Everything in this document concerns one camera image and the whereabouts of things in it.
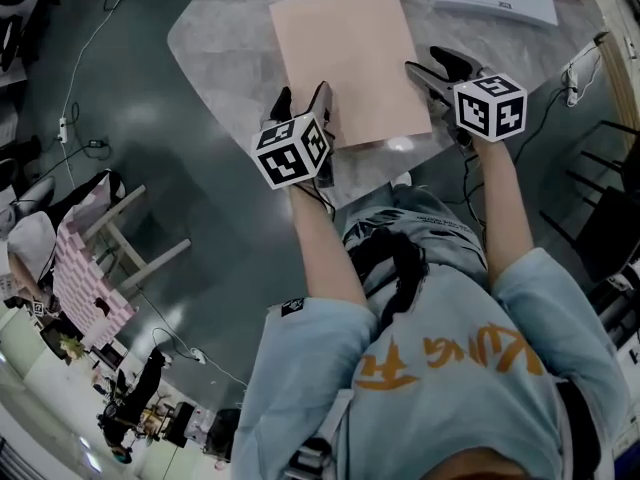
pink checkered cloth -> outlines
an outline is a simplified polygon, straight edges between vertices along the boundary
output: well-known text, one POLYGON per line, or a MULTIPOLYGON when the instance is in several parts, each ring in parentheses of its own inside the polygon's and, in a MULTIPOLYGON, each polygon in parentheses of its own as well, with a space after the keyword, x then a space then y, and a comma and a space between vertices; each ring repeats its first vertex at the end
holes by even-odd
POLYGON ((110 343, 135 311, 127 300, 105 279, 104 272, 93 260, 81 235, 111 204, 108 175, 77 206, 65 216, 56 237, 56 261, 53 272, 53 293, 60 300, 62 311, 83 334, 93 322, 104 315, 94 303, 98 297, 109 305, 109 329, 95 343, 100 349, 110 343))

beige cardboard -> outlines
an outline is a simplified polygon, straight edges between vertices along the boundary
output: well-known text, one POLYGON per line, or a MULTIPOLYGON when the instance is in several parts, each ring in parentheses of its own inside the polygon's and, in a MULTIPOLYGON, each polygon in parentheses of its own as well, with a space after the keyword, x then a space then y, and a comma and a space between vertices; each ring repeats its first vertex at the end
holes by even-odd
POLYGON ((431 131, 404 70, 416 51, 400 0, 285 0, 271 17, 296 112, 331 85, 336 147, 431 131))

white cube with fiducial markers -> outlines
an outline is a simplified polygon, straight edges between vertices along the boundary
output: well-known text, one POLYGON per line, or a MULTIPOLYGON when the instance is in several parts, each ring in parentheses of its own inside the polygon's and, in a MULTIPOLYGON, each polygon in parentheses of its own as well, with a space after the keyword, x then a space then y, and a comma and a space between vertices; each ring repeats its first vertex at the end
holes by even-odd
POLYGON ((527 91, 505 74, 453 88, 456 124, 490 142, 522 132, 527 123, 527 91))
POLYGON ((329 149, 318 119, 307 112, 255 134, 251 158, 276 190, 317 176, 329 149))

person in light blue t-shirt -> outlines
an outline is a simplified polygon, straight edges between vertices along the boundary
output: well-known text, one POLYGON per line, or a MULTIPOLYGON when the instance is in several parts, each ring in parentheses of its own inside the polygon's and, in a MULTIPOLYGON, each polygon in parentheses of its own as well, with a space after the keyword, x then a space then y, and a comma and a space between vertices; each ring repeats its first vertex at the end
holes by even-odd
POLYGON ((420 187, 379 190, 342 240, 321 203, 290 189, 309 297, 268 313, 233 478, 612 474, 629 406, 615 349, 534 248, 505 145, 474 147, 486 254, 420 187))

gray table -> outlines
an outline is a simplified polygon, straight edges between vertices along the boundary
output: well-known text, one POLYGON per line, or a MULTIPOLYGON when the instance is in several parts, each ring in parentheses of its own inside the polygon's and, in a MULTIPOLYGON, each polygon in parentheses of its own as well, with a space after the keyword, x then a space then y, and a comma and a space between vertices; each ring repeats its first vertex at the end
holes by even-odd
MULTIPOLYGON (((193 0, 169 33, 169 47, 209 110, 249 151, 286 75, 269 5, 280 0, 193 0)), ((481 13, 434 10, 428 0, 401 0, 418 53, 445 46, 507 73, 533 91, 603 29, 593 0, 554 0, 559 26, 543 29, 481 13)), ((399 137, 334 157, 337 207, 437 155, 451 145, 442 109, 429 102, 433 132, 399 137)))

